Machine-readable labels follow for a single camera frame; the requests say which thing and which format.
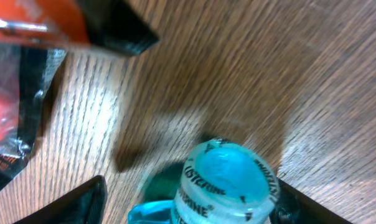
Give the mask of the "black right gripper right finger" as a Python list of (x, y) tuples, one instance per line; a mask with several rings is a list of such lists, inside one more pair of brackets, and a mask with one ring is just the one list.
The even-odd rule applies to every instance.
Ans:
[(352, 224), (279, 179), (280, 198), (270, 213), (272, 224)]

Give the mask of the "blue mouthwash bottle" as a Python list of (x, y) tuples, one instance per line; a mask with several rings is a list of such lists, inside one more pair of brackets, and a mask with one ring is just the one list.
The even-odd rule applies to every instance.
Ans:
[(174, 199), (135, 206), (128, 223), (264, 223), (279, 197), (278, 179), (258, 154), (212, 139), (187, 156)]

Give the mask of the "black red snack wrapper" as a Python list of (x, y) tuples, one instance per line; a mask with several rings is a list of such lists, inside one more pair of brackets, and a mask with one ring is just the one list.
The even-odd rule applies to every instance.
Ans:
[(159, 40), (122, 0), (0, 0), (0, 191), (27, 165), (69, 50), (135, 56)]

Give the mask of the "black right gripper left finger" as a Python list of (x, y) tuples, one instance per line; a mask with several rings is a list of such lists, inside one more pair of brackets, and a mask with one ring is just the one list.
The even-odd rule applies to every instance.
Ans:
[(100, 224), (107, 196), (105, 178), (96, 175), (15, 224)]

